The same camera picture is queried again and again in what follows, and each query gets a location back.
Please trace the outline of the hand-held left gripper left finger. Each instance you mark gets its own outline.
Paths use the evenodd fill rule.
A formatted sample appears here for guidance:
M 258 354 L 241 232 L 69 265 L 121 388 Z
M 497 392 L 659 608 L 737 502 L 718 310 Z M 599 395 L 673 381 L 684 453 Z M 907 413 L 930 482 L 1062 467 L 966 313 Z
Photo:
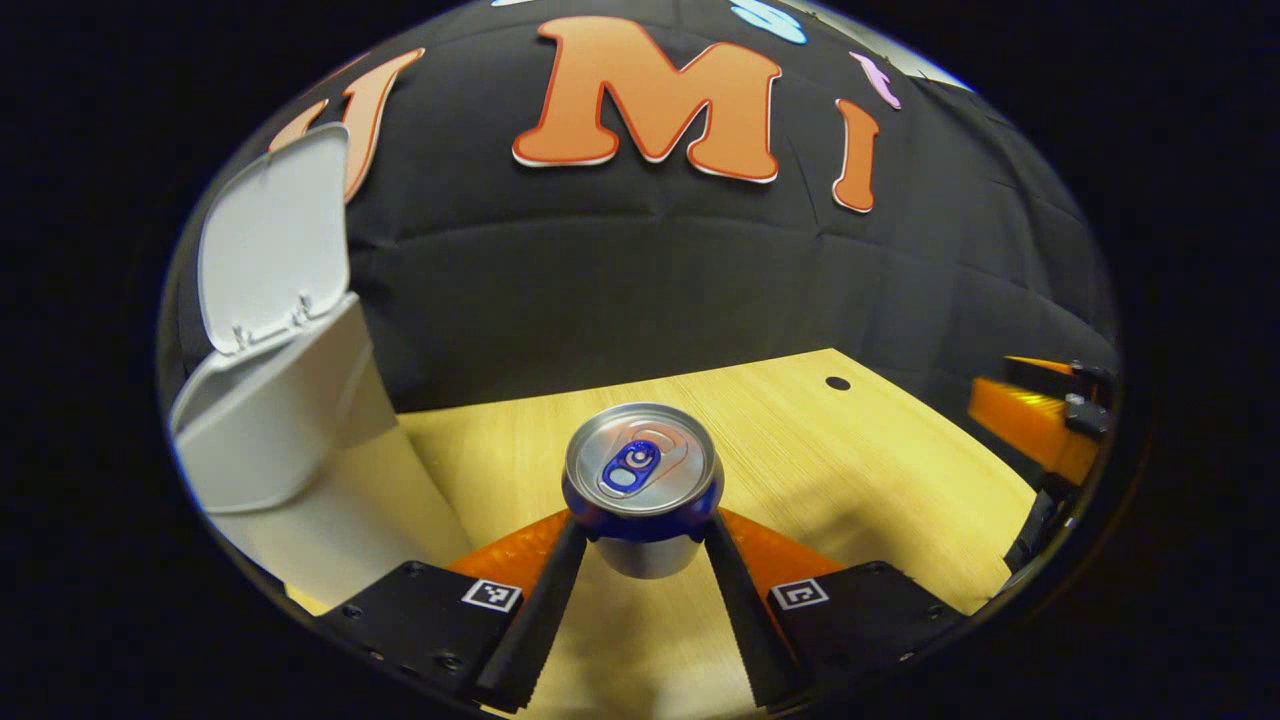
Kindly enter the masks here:
M 532 698 L 586 543 L 554 512 L 448 568 L 402 562 L 316 624 L 416 687 L 513 714 Z

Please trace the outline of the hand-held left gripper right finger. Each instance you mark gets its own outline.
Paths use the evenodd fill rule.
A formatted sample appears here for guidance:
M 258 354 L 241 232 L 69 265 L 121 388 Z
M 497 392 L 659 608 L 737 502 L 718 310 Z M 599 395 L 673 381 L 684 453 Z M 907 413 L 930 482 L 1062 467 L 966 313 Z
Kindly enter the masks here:
M 704 546 L 751 697 L 769 714 L 877 685 L 969 619 L 890 562 L 844 566 L 728 509 Z

